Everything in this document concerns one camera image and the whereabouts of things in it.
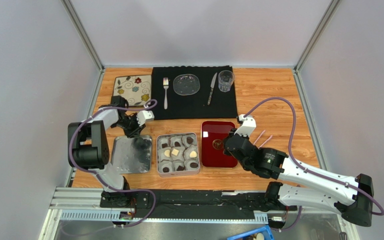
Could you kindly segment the dark textured chocolate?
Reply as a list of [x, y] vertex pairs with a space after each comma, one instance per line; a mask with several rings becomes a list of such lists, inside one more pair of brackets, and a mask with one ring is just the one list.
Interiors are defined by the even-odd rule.
[[194, 143], [194, 139], [193, 139], [192, 137], [188, 136], [188, 137], [186, 138], [186, 142], [187, 142], [189, 145], [191, 145], [191, 144]]

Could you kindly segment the dark round swirl chocolate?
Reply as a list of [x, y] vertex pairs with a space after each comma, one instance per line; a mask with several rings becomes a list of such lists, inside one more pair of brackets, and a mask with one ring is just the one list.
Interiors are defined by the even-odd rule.
[[162, 171], [163, 171], [164, 173], [168, 173], [168, 172], [170, 172], [170, 168], [169, 168], [169, 167], [164, 167], [164, 168], [162, 169]]

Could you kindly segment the dark striped square chocolate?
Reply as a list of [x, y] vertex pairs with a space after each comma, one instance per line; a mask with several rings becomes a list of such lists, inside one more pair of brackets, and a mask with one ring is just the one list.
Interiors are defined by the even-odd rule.
[[179, 171], [184, 171], [185, 170], [185, 167], [183, 165], [179, 165], [177, 168], [176, 168], [176, 171], [179, 172]]

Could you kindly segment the silver chocolate tin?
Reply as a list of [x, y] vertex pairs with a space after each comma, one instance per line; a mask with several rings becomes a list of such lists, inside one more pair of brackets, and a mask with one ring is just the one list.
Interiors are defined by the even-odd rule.
[[[193, 138], [193, 144], [186, 142], [187, 137]], [[175, 142], [180, 142], [181, 146], [175, 146]], [[168, 144], [168, 147], [162, 148], [162, 144]], [[165, 157], [164, 151], [176, 148], [179, 150], [178, 156]], [[162, 178], [181, 177], [197, 175], [201, 170], [201, 161], [199, 153], [199, 144], [197, 135], [193, 132], [164, 134], [157, 137], [156, 140], [156, 166], [157, 172]], [[197, 152], [196, 158], [190, 158], [192, 151]], [[197, 168], [190, 168], [190, 163], [197, 163]], [[178, 166], [184, 166], [183, 171], [176, 171]], [[163, 172], [163, 168], [170, 168], [170, 172]]]

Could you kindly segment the white square chocolate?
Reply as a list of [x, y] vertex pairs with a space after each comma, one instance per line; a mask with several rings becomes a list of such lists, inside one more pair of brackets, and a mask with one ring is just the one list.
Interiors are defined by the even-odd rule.
[[180, 151], [178, 149], [172, 148], [170, 151], [170, 154], [171, 154], [171, 156], [178, 156], [179, 152]]

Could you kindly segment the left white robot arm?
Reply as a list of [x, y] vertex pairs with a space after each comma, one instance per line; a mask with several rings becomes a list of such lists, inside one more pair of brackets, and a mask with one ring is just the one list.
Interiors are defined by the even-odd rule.
[[68, 125], [68, 162], [71, 167], [92, 174], [103, 186], [101, 207], [126, 208], [133, 202], [127, 180], [110, 162], [106, 130], [119, 127], [126, 137], [137, 139], [154, 115], [146, 108], [130, 115], [128, 110], [128, 101], [115, 96], [88, 119]]

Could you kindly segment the silver tin lid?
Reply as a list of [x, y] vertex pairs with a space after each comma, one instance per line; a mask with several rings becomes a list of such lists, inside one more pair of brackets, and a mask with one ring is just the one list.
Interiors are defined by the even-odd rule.
[[152, 137], [141, 135], [128, 138], [118, 136], [114, 139], [111, 163], [118, 174], [142, 174], [151, 169]]

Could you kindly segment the white shell chocolate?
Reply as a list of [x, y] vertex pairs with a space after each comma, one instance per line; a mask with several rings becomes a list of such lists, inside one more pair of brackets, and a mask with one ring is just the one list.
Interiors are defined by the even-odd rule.
[[163, 152], [164, 156], [167, 157], [167, 158], [170, 158], [171, 157], [171, 150], [170, 149], [166, 149], [164, 152]]
[[194, 158], [196, 158], [198, 156], [198, 153], [196, 152], [196, 151], [191, 151], [190, 153], [189, 153], [189, 157], [191, 158], [191, 159], [194, 159]]

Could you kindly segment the dark striped oval chocolate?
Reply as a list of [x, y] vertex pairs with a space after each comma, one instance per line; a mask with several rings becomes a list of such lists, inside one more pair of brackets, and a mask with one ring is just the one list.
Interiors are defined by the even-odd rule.
[[192, 169], [196, 169], [198, 166], [199, 166], [199, 164], [196, 163], [196, 162], [192, 162], [192, 163], [189, 164], [189, 167], [192, 168]]

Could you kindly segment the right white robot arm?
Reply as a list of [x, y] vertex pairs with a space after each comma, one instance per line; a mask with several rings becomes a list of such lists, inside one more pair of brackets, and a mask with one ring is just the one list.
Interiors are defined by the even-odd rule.
[[346, 221], [361, 226], [372, 225], [373, 180], [366, 174], [356, 177], [332, 173], [302, 161], [280, 150], [253, 145], [247, 137], [230, 132], [223, 140], [223, 153], [238, 160], [246, 171], [264, 179], [282, 180], [304, 185], [300, 192], [284, 183], [270, 183], [266, 197], [284, 206], [320, 208], [341, 215]]

